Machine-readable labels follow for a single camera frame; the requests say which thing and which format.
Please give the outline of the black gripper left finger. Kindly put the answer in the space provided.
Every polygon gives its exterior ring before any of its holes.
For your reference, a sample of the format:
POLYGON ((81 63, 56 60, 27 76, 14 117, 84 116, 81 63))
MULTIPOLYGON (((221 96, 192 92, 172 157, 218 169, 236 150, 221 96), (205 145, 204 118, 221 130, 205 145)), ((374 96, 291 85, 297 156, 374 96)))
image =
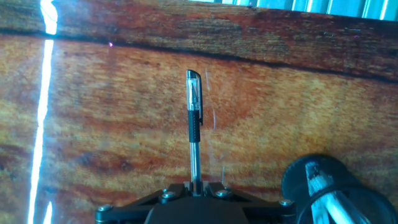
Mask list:
POLYGON ((183 184, 170 184, 167 189, 160 189, 122 207, 101 205, 94 214, 95 224, 143 222, 156 205, 192 196, 192 187, 193 184, 189 181, 183 184))

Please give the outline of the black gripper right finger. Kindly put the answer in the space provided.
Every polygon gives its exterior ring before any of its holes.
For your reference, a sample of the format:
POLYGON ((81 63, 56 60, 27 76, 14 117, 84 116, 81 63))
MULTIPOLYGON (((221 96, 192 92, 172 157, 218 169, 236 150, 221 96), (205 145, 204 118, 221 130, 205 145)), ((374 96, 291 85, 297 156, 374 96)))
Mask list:
POLYGON ((203 182, 203 196, 210 199, 202 215, 208 223, 282 223, 297 222, 296 204, 291 201, 268 202, 246 192, 225 187, 220 182, 203 182))

